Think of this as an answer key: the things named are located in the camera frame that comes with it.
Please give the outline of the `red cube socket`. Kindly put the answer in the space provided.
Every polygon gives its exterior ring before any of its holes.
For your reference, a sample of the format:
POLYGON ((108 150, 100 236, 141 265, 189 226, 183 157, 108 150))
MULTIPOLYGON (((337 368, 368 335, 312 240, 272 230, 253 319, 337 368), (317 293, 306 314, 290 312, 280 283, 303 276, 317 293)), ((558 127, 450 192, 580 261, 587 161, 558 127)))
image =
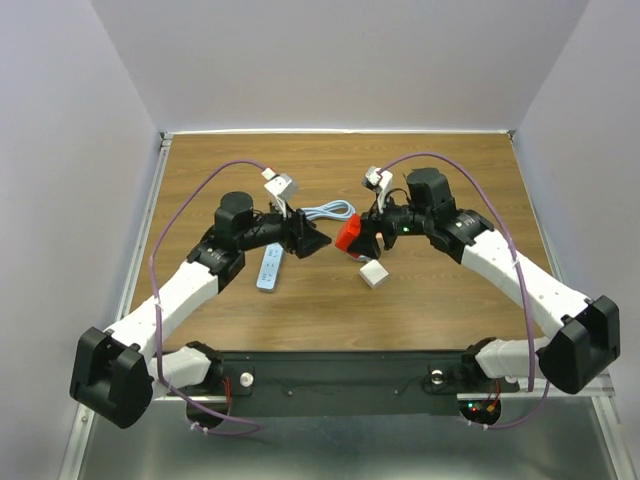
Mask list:
POLYGON ((335 246, 339 250, 353 256, 353 253, 349 252, 349 248, 352 243, 359 237, 361 228, 362 226, 360 215, 355 213, 341 227, 335 239, 335 246))

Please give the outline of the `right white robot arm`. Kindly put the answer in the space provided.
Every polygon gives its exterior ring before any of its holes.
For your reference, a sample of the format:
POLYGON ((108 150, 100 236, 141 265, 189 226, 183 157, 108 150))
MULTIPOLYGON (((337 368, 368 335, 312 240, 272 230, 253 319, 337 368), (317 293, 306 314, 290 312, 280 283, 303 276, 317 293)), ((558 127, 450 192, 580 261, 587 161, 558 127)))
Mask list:
POLYGON ((510 250, 507 238, 474 210, 460 209, 448 180, 436 168, 405 178, 406 204, 392 197, 393 176, 370 168, 363 184, 376 199, 353 215, 336 244, 377 266, 383 250, 401 236, 424 236, 438 251, 476 272, 521 306, 543 335, 533 340, 484 339, 463 355, 460 378, 472 390, 495 379, 545 378, 568 394, 579 393, 620 355, 619 308, 605 295, 591 299, 510 250))

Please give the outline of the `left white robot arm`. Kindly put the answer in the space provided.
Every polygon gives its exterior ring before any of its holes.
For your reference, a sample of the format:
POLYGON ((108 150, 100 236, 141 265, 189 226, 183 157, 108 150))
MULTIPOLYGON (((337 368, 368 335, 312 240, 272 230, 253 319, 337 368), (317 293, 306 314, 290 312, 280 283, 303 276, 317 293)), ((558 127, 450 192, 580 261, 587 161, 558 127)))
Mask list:
POLYGON ((196 309, 219 295, 245 266, 249 250, 277 243, 303 259, 330 245, 301 209, 258 213, 252 197, 225 194, 214 223, 176 272, 137 309, 104 330, 91 327, 76 347, 69 393, 120 428, 136 423, 151 401, 193 386, 215 392, 222 382, 219 354, 192 342, 166 354, 163 343, 196 309))

